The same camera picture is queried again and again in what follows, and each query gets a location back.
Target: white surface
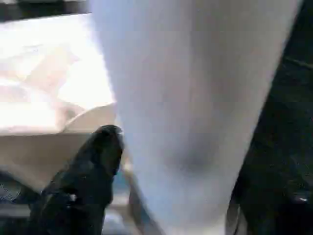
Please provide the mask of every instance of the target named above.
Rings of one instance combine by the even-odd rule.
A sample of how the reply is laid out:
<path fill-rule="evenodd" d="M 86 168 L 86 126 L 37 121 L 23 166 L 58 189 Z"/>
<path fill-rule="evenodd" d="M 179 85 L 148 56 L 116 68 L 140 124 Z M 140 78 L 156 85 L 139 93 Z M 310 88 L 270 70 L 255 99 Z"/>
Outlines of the white surface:
<path fill-rule="evenodd" d="M 167 235 L 224 235 L 300 1 L 91 2 L 150 214 Z"/>
<path fill-rule="evenodd" d="M 89 14 L 2 23 L 0 33 L 1 134 L 57 133 L 71 115 L 114 103 Z"/>

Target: beige surface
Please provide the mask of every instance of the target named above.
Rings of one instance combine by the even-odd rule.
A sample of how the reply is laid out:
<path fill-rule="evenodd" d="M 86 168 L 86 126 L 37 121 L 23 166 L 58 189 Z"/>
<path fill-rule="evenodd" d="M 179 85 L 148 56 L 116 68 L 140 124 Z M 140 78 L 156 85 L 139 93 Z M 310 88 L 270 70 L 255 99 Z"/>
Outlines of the beige surface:
<path fill-rule="evenodd" d="M 41 191 L 71 159 L 88 134 L 0 137 L 0 170 Z"/>

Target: black object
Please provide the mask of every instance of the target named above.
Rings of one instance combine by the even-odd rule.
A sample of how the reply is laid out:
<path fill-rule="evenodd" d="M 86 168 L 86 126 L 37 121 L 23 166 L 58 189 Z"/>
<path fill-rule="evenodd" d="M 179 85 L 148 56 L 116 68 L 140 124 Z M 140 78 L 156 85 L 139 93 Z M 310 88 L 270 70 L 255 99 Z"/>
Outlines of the black object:
<path fill-rule="evenodd" d="M 90 137 L 42 192 L 31 211 L 27 235 L 101 234 L 123 151 L 120 132 L 108 125 Z"/>
<path fill-rule="evenodd" d="M 235 186 L 253 235 L 313 234 L 312 12 L 304 0 Z"/>

